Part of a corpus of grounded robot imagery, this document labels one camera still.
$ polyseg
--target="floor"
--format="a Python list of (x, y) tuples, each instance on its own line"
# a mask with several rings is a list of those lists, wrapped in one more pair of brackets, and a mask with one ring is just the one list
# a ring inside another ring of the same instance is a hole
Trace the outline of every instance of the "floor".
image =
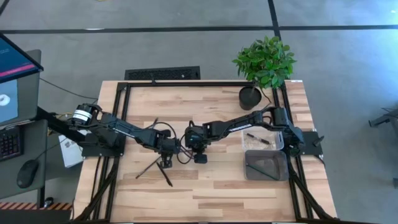
[[(280, 26), (398, 24), (394, 0), (274, 1)], [(272, 26), (266, 0), (10, 0), (0, 30), (99, 29), (189, 26)], [(121, 80), (126, 69), (199, 65), (202, 79), (237, 79), (230, 62), (242, 46), (271, 30), (8, 34), (24, 50), (41, 49), (41, 77), (86, 96), (103, 80)], [(304, 81), (315, 126), (325, 135), (333, 199), (343, 220), (396, 223), (398, 138), (368, 120), (381, 107), (398, 106), (398, 30), (283, 30), (298, 62), (293, 79)], [(73, 111), (86, 102), (40, 83), (47, 111)], [(47, 195), (72, 201), (79, 173), (54, 179)], [(8, 201), (34, 201), (27, 193)]]

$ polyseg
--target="paper sheet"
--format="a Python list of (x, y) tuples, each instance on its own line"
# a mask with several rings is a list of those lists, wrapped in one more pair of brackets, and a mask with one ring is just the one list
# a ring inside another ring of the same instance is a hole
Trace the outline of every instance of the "paper sheet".
[[(86, 130), (81, 130), (79, 132), (84, 135), (89, 133)], [(61, 143), (63, 163), (65, 164), (66, 168), (83, 162), (83, 157), (81, 156), (81, 151), (83, 149), (78, 144), (70, 139), (66, 139), (64, 135), (60, 135), (58, 138)]]

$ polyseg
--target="black plant pot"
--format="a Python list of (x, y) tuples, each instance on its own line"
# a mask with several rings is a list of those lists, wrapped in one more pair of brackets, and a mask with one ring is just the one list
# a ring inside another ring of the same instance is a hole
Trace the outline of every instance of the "black plant pot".
[(239, 91), (239, 105), (244, 110), (251, 110), (261, 101), (261, 93), (257, 88), (246, 86)]

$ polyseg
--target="potted plant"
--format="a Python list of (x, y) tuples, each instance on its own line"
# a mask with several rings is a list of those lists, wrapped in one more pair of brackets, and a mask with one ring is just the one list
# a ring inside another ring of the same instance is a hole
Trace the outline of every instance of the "potted plant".
[(251, 110), (261, 101), (256, 88), (278, 88), (293, 73), (294, 54), (290, 47), (283, 45), (278, 37), (256, 40), (249, 48), (243, 48), (232, 62), (238, 67), (238, 76), (243, 73), (253, 86), (239, 91), (239, 104), (244, 110)]

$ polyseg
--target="black keyboard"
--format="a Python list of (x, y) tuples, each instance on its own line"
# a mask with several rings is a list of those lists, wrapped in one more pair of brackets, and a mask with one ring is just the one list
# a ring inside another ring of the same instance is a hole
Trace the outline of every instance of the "black keyboard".
[(126, 70), (125, 80), (199, 80), (200, 68), (175, 67), (175, 68), (149, 68)]
[(0, 161), (22, 155), (21, 130), (15, 126), (0, 131)]

